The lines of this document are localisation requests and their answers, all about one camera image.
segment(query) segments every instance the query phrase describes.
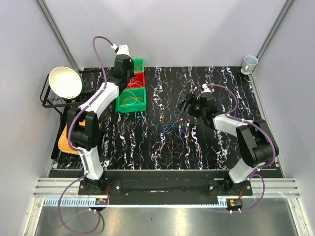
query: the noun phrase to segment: red basket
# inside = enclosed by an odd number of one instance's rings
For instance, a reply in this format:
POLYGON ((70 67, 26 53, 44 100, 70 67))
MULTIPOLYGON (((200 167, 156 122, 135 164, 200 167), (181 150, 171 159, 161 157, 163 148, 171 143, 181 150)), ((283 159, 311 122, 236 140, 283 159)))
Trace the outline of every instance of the red basket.
POLYGON ((134 73, 135 77, 129 79, 127 89, 143 88, 146 86, 144 73, 134 73))

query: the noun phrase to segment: green basket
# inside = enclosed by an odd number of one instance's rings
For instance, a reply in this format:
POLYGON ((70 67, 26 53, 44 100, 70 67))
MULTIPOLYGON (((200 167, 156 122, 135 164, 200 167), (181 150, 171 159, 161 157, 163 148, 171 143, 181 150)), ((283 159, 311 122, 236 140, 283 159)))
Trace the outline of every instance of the green basket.
POLYGON ((116 112, 142 112, 147 109, 146 88, 125 89, 116 98, 116 112))
POLYGON ((144 72, 144 60, 143 58, 132 58, 134 64, 134 72, 144 72))

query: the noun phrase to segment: black marble table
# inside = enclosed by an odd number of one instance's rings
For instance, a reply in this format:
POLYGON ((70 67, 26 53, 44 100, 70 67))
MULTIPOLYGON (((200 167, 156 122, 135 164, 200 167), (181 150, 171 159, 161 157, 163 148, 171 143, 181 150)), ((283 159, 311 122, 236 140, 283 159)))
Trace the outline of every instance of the black marble table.
MULTIPOLYGON (((145 77, 145 112, 116 113, 112 103, 100 118, 103 138, 98 151, 105 169, 211 170, 230 169, 237 163, 240 153, 236 138, 211 130, 201 119, 174 113, 171 123, 179 126, 185 136, 179 128, 161 134, 161 127, 170 122, 171 114, 178 111, 177 105, 187 94, 199 94, 204 83, 220 84, 234 92, 239 105, 231 115, 260 118, 251 82, 240 67, 148 67, 145 77)), ((91 72, 84 80, 100 84, 101 78, 101 72, 91 72)), ((214 87, 213 94, 221 112, 234 107, 233 97, 226 90, 214 87)), ((58 169, 81 168, 77 162, 58 165, 58 169)))

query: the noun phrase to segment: metal corner post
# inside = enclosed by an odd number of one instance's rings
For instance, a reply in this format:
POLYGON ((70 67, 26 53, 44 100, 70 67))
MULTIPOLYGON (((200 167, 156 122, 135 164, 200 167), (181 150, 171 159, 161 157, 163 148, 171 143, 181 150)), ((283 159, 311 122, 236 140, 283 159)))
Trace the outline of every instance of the metal corner post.
POLYGON ((69 61, 69 63, 71 64, 71 66, 76 69, 77 71, 80 70, 77 62, 75 61, 73 55, 71 54, 67 44, 65 43, 65 40, 63 39, 55 21, 54 18, 52 17, 52 14, 50 13, 45 0, 35 0, 35 2, 37 3, 40 11, 43 13, 43 16, 45 17, 50 29, 52 30, 56 40, 58 41, 62 51, 64 52, 65 57, 67 58, 67 60, 69 61))
POLYGON ((285 16, 287 15, 287 13, 289 12, 289 10, 291 9, 293 3, 295 2, 295 0, 286 0, 285 4, 283 5, 276 21, 274 22, 273 26, 271 27, 264 43, 262 44, 258 54, 257 54, 257 58, 258 60, 261 60, 262 56, 264 55, 266 49, 268 48, 271 40, 273 39, 273 37, 275 36, 277 30, 279 29, 281 23, 283 22, 285 16))

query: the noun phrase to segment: white mug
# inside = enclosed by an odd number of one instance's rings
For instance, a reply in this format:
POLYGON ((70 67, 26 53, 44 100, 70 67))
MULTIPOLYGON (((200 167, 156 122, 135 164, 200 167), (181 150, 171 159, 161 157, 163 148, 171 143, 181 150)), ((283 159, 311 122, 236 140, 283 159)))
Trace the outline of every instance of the white mug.
POLYGON ((244 75, 249 75, 254 70, 254 68, 257 64, 258 64, 258 59, 254 56, 248 55, 248 56, 244 57, 241 72, 244 75))

